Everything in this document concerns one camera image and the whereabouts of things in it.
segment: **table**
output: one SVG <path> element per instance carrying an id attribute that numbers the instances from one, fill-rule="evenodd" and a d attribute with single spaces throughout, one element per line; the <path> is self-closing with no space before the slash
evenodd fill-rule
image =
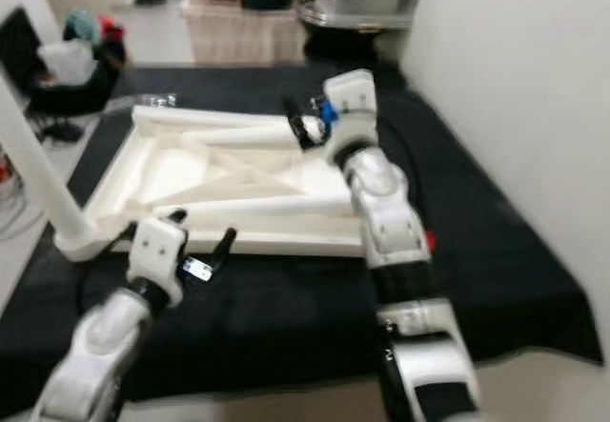
<path id="1" fill-rule="evenodd" d="M 205 110 L 282 113 L 283 91 L 319 93 L 352 65 L 273 69 L 134 69 L 115 96 L 178 94 Z M 602 363 L 586 295 L 396 70 L 375 67 L 380 145 L 407 173 L 408 141 L 437 234 L 437 276 L 454 303 L 474 359 L 545 348 Z M 128 111 L 104 117 L 69 183 L 83 205 L 131 127 Z M 0 319 L 0 416 L 35 402 L 69 348 L 83 266 L 68 263 L 47 227 Z M 85 302 L 125 281 L 127 258 L 87 266 Z M 163 317 L 127 374 L 137 400 L 189 392 L 298 386 L 374 372 L 375 309 L 359 259 L 235 255 L 206 297 Z"/>

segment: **white pole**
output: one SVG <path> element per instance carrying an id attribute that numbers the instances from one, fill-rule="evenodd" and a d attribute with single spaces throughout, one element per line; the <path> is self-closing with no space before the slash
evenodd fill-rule
<path id="1" fill-rule="evenodd" d="M 0 80 L 0 144 L 26 182 L 28 193 L 42 206 L 55 227 L 56 243 L 60 241 L 68 253 L 78 251 L 83 245 L 90 246 L 97 236 L 96 226 L 76 205 L 4 80 Z"/>

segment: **white plastic bag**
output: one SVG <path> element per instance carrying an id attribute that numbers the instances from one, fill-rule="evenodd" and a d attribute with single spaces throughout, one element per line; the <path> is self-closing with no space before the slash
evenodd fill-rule
<path id="1" fill-rule="evenodd" d="M 57 82 L 66 86 L 85 84 L 92 77 L 97 63 L 93 60 L 91 46 L 76 39 L 41 46 L 38 56 Z"/>

